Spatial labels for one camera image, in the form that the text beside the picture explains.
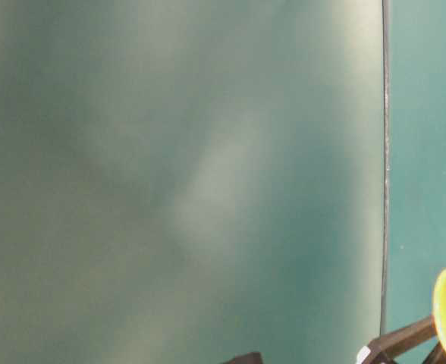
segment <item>glass pane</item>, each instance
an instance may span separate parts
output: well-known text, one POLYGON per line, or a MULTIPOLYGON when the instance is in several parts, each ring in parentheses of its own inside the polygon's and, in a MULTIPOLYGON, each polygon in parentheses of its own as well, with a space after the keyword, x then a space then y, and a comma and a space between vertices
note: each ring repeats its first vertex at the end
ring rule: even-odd
POLYGON ((382 100, 380 1, 0 0, 0 363, 353 362, 382 100))

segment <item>dark wooden object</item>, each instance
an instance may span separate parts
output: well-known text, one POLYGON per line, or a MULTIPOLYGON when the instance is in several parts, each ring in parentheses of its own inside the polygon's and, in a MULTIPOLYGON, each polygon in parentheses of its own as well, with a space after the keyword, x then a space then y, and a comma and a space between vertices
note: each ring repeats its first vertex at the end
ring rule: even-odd
POLYGON ((393 358, 416 347, 435 336, 434 320, 431 316, 409 326, 382 335, 369 342, 369 355, 363 364, 391 362, 393 358))
POLYGON ((262 355, 260 353, 248 353, 242 356, 236 356, 229 362, 222 364, 263 364, 262 355))
POLYGON ((434 349, 423 361, 423 364, 446 364, 446 352, 441 343, 437 343, 434 349))

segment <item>green wall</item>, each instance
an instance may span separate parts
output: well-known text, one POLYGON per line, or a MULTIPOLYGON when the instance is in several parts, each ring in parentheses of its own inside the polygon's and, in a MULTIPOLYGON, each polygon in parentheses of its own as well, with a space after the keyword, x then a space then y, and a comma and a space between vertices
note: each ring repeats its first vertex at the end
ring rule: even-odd
POLYGON ((379 1, 0 0, 0 364, 353 362, 382 104, 379 1))
MULTIPOLYGON (((431 313, 446 267, 446 3, 390 6, 388 330, 431 313)), ((398 361, 422 361, 432 345, 398 361)))

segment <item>green surface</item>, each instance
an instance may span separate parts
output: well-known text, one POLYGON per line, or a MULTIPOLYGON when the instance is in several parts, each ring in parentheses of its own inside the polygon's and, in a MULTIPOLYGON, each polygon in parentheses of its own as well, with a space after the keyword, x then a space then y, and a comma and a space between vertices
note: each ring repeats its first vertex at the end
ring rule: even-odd
POLYGON ((382 8, 0 0, 0 364, 354 362, 382 8))
MULTIPOLYGON (((446 3, 391 1, 387 328, 429 315, 446 267, 446 3)), ((433 343, 399 358, 425 359, 433 343)))

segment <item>teal wall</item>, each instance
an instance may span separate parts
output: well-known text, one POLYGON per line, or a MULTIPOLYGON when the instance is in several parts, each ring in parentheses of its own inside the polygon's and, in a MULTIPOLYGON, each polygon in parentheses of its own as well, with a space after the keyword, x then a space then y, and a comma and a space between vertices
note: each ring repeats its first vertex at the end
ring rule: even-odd
POLYGON ((446 267, 446 3, 391 1, 390 61, 388 330, 431 313, 446 267))
POLYGON ((0 0, 0 364, 353 362, 382 104, 380 1, 0 0))

